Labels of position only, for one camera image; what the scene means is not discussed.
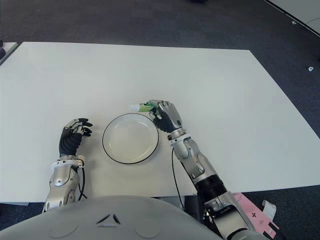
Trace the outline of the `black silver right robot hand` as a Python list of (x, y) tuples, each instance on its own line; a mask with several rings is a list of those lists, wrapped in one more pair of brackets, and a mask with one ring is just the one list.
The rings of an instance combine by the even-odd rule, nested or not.
[(155, 99), (147, 103), (153, 107), (149, 114), (158, 129), (169, 134), (175, 132), (179, 136), (186, 133), (180, 114), (173, 103)]

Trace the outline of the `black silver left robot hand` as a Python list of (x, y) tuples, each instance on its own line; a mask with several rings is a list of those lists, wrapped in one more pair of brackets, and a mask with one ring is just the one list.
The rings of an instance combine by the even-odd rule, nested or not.
[(77, 149), (83, 136), (90, 137), (93, 124), (87, 118), (75, 118), (67, 123), (62, 130), (59, 140), (59, 157), (76, 156)]

